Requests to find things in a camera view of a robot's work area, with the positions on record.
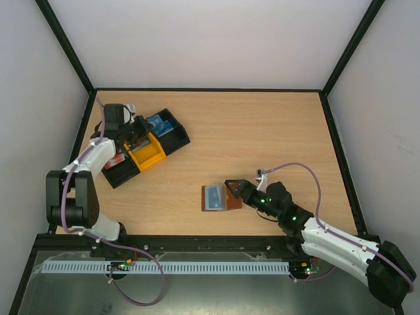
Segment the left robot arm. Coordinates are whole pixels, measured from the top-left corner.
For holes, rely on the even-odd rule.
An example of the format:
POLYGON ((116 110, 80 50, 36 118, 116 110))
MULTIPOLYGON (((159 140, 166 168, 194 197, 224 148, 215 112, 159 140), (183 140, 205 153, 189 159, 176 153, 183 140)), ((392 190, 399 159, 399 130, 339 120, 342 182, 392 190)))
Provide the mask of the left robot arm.
POLYGON ((101 121, 71 163, 46 176, 46 215, 67 234, 116 241, 123 225, 100 212, 95 178, 125 144, 144 139, 152 126, 133 104, 101 104, 101 121))

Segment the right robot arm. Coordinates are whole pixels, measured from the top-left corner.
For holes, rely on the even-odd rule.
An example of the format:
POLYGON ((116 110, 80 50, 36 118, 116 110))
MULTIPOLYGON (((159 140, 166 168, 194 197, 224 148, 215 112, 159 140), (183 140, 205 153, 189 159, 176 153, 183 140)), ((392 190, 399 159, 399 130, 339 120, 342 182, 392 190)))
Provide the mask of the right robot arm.
POLYGON ((414 290, 417 275, 397 245, 352 236, 297 205, 281 182, 262 191, 248 180, 226 180, 236 198, 278 221, 288 237, 287 252, 318 257, 360 280, 384 305, 398 308, 414 290))

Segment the brown leather card holder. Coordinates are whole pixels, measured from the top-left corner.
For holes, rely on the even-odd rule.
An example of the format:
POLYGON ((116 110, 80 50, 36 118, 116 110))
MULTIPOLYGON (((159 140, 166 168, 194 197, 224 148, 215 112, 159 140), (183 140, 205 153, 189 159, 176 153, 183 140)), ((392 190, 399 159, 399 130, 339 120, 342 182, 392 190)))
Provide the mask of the brown leather card holder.
MULTIPOLYGON (((242 199, 236 199, 232 196, 232 194, 227 190, 226 186, 221 183, 221 182, 217 182, 215 185, 210 185, 210 186, 220 186, 220 188, 222 189, 222 196, 223 196, 223 200, 224 200, 224 209, 221 211, 232 211, 232 210, 238 210, 241 209, 243 207, 243 201, 242 199)), ((205 200, 204 200, 204 188, 206 186, 202 186, 201 187, 201 210, 202 211, 206 211, 205 210, 205 200)))

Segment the blue VIP card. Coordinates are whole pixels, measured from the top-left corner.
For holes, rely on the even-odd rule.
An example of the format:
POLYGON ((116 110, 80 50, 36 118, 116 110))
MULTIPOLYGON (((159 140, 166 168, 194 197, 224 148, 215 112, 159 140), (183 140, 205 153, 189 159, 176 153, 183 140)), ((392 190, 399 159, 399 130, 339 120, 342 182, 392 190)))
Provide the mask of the blue VIP card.
POLYGON ((224 209, 224 200, 220 186, 206 186, 204 188, 206 211, 221 211, 224 209))
POLYGON ((151 115, 146 118, 147 122, 152 124, 153 128, 159 128, 159 126, 163 123, 163 120, 159 115, 151 115))

